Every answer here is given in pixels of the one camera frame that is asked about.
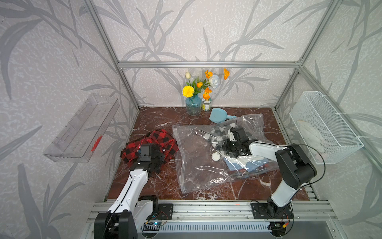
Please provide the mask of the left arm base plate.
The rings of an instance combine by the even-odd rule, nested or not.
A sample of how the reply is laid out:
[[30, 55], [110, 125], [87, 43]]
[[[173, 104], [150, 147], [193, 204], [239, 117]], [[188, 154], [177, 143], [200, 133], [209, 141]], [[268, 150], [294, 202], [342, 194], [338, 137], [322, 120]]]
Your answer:
[[174, 212], [174, 204], [172, 203], [160, 203], [158, 215], [155, 220], [172, 220]]

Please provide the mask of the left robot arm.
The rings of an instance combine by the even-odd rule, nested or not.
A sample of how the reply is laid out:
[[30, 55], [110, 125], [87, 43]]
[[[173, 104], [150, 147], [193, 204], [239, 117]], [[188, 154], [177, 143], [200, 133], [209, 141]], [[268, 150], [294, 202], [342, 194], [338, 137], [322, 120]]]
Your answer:
[[164, 159], [161, 152], [143, 152], [139, 155], [116, 201], [105, 213], [97, 215], [95, 239], [136, 239], [144, 222], [159, 214], [157, 197], [140, 197], [140, 194], [149, 180], [149, 174], [160, 171]]

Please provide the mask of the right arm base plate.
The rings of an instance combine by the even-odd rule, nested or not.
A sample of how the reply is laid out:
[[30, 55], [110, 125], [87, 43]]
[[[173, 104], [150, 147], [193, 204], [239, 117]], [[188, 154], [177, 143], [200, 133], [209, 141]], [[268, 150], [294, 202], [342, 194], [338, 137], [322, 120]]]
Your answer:
[[281, 208], [272, 203], [251, 202], [250, 205], [254, 219], [294, 219], [291, 203]]

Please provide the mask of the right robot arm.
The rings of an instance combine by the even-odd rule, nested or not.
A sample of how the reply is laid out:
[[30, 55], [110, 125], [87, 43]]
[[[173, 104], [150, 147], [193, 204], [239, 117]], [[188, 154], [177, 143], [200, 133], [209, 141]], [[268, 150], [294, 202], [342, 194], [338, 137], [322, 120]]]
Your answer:
[[278, 163], [282, 181], [276, 191], [267, 199], [267, 211], [270, 215], [284, 211], [297, 191], [308, 185], [317, 175], [302, 144], [274, 145], [255, 140], [245, 142], [225, 140], [223, 150], [233, 156], [254, 155]]

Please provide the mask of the clear plastic vacuum bag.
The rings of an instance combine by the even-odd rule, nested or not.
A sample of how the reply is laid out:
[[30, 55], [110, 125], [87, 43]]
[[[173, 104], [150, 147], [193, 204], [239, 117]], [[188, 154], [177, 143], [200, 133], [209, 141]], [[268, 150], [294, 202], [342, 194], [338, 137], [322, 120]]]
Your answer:
[[233, 149], [232, 130], [243, 129], [250, 142], [272, 144], [264, 135], [262, 114], [244, 115], [215, 125], [175, 125], [173, 137], [178, 183], [182, 193], [215, 187], [277, 170], [275, 160]]

